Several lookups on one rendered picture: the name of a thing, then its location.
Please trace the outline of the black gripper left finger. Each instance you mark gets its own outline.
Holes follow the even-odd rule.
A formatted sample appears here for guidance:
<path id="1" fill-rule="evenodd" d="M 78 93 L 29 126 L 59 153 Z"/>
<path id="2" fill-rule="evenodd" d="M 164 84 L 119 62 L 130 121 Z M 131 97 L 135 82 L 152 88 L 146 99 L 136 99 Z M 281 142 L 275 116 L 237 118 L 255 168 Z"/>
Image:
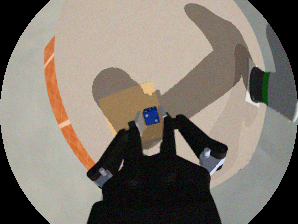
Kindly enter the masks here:
<path id="1" fill-rule="evenodd" d="M 118 131 L 99 161 L 87 172 L 87 177 L 100 189 L 119 171 L 122 161 L 120 177 L 123 182 L 135 186 L 140 181 L 138 157 L 143 156 L 141 137 L 144 127 L 141 111 L 137 112 L 134 121 L 128 122 L 128 126 L 129 130 Z"/>

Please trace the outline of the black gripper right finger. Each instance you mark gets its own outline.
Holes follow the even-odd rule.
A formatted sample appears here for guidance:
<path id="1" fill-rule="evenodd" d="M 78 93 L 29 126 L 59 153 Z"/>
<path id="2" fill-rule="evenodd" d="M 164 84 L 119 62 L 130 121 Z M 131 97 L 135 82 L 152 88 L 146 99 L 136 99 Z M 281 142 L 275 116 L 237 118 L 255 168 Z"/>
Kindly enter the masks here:
<path id="1" fill-rule="evenodd" d="M 199 164 L 209 171 L 210 176 L 222 168 L 228 151 L 227 145 L 210 138 L 183 114 L 172 118 L 162 105 L 159 109 L 163 120 L 163 138 L 156 173 L 160 181 L 167 183 L 176 177 L 175 129 L 178 129 L 199 159 Z"/>

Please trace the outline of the blue die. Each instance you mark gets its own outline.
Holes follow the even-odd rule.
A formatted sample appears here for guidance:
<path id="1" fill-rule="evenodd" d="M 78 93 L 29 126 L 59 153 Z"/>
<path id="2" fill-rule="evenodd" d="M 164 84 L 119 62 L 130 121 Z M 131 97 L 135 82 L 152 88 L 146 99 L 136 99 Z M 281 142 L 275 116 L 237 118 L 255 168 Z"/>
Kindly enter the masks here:
<path id="1" fill-rule="evenodd" d="M 144 109 L 143 116 L 147 126 L 160 123 L 160 118 L 156 106 Z"/>

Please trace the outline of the tan square mat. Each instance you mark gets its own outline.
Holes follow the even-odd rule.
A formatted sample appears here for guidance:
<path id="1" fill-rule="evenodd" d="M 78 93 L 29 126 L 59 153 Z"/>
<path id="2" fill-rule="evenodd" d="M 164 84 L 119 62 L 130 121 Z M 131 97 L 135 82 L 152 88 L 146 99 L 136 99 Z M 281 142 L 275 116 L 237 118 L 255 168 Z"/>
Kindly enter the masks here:
<path id="1" fill-rule="evenodd" d="M 134 121 L 137 112 L 157 107 L 160 123 L 147 126 L 144 120 L 141 142 L 163 136 L 163 120 L 153 81 L 137 85 L 98 100 L 113 137 L 119 130 L 128 130 L 128 122 Z M 144 119 L 144 116 L 143 116 Z"/>

